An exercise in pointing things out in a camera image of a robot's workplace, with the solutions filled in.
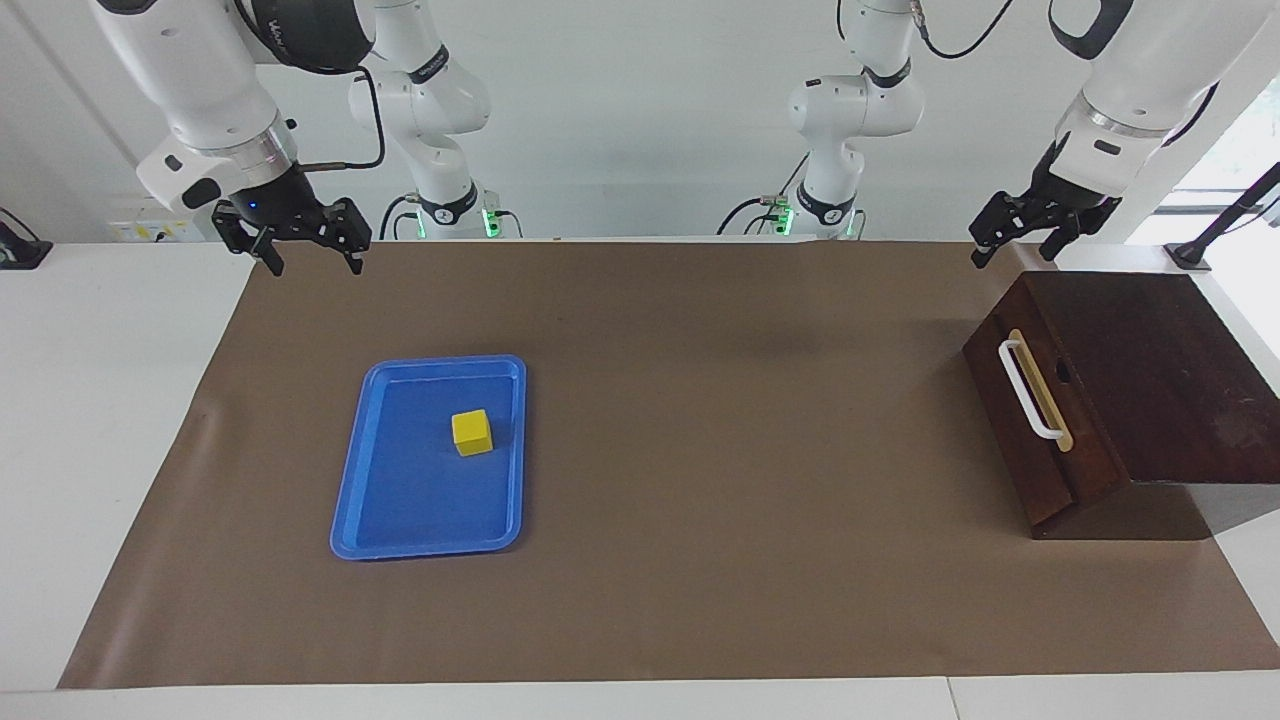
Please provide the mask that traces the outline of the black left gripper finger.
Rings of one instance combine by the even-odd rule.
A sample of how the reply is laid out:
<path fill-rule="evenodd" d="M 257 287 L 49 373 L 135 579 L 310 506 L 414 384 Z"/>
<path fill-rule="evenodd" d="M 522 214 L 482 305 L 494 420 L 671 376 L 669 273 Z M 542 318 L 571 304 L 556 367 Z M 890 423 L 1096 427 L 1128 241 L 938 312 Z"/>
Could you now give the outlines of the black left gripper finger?
<path fill-rule="evenodd" d="M 1002 246 L 1034 231 L 1036 219 L 1037 205 L 1033 199 L 1012 196 L 1005 191 L 993 193 L 968 227 L 975 245 L 970 255 L 974 268 L 987 268 Z"/>
<path fill-rule="evenodd" d="M 1046 215 L 1050 222 L 1050 234 L 1039 246 L 1039 256 L 1052 263 L 1061 251 L 1075 242 L 1083 233 L 1085 220 L 1089 219 L 1091 208 L 1068 208 L 1057 205 Z"/>

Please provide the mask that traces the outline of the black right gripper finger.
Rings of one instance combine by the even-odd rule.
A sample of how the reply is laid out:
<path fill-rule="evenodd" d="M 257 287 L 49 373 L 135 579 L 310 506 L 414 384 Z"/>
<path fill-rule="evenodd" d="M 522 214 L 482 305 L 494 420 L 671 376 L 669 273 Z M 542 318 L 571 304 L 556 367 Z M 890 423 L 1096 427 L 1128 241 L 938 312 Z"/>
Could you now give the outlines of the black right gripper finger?
<path fill-rule="evenodd" d="M 252 227 L 228 200 L 219 200 L 212 209 L 212 225 L 221 242 L 233 254 L 250 255 L 274 275 L 284 274 L 285 264 L 275 250 L 276 232 L 270 225 Z"/>
<path fill-rule="evenodd" d="M 352 199 L 338 199 L 321 206 L 323 223 L 317 243 L 338 252 L 353 275 L 364 272 L 364 254 L 372 243 L 372 231 Z"/>

